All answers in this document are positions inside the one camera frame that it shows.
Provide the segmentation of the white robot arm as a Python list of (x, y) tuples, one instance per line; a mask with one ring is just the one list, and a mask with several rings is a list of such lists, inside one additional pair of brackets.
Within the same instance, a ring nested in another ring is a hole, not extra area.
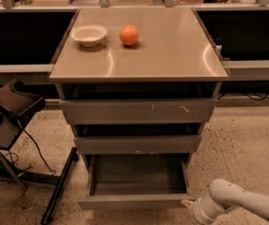
[(269, 195), (251, 192), (224, 179), (213, 180), (196, 201), (182, 200), (200, 225), (212, 225), (218, 216), (241, 207), (269, 222)]

